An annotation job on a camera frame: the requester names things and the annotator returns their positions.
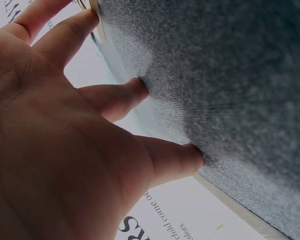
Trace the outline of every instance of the finger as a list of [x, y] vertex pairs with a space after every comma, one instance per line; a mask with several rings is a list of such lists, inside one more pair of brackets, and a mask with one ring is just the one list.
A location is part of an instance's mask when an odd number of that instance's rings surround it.
[[191, 176], [204, 165], [199, 150], [192, 144], [179, 145], [173, 142], [137, 136], [152, 160], [154, 177], [151, 187]]
[[124, 118], [148, 96], [147, 88], [139, 78], [132, 78], [123, 85], [88, 86], [78, 91], [112, 123]]
[[99, 18], [94, 12], [83, 10], [57, 24], [33, 48], [64, 68], [98, 23]]
[[30, 44], [43, 26], [71, 1], [35, 0], [3, 29]]

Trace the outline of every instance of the wooden strip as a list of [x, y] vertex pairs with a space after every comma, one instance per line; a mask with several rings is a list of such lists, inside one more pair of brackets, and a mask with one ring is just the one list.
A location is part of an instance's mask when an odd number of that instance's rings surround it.
[[263, 221], [257, 215], [250, 212], [240, 203], [235, 201], [229, 195], [225, 194], [211, 182], [206, 180], [200, 174], [196, 173], [194, 179], [197, 180], [202, 186], [204, 186], [210, 193], [212, 193], [217, 199], [219, 199], [224, 205], [226, 205], [231, 211], [233, 211], [238, 217], [250, 225], [255, 231], [262, 235], [267, 240], [288, 240], [281, 232], [274, 227]]

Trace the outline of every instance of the hand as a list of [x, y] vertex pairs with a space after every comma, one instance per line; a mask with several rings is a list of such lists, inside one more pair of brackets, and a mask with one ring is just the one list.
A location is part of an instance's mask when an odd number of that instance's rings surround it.
[[64, 67], [98, 24], [89, 10], [29, 44], [71, 0], [36, 0], [0, 29], [0, 240], [110, 240], [148, 188], [203, 165], [191, 145], [112, 124], [148, 95], [124, 85], [74, 88]]

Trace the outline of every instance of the gray felt fabric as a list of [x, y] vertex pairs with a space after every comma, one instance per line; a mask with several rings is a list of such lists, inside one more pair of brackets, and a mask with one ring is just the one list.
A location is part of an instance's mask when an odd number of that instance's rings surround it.
[[112, 75], [149, 89], [143, 129], [194, 143], [204, 178], [300, 240], [300, 0], [99, 5]]

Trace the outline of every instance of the wooden edge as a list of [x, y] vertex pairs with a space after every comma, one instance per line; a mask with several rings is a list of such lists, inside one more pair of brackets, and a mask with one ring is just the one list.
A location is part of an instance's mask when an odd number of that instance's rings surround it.
[[194, 179], [198, 181], [204, 188], [212, 193], [217, 199], [219, 199], [224, 205], [226, 205], [231, 211], [233, 211], [239, 218], [245, 221], [250, 227], [257, 231], [267, 240], [287, 240], [281, 232], [274, 227], [263, 221], [260, 217], [250, 212], [240, 203], [233, 198], [225, 194], [211, 182], [206, 180], [200, 174], [193, 175]]
[[96, 27], [96, 30], [98, 32], [98, 41], [99, 43], [103, 44], [106, 41], [106, 35], [105, 35], [105, 31], [104, 31], [100, 11], [99, 11], [98, 0], [89, 0], [89, 3], [91, 6], [91, 10], [94, 11], [99, 17], [99, 24]]

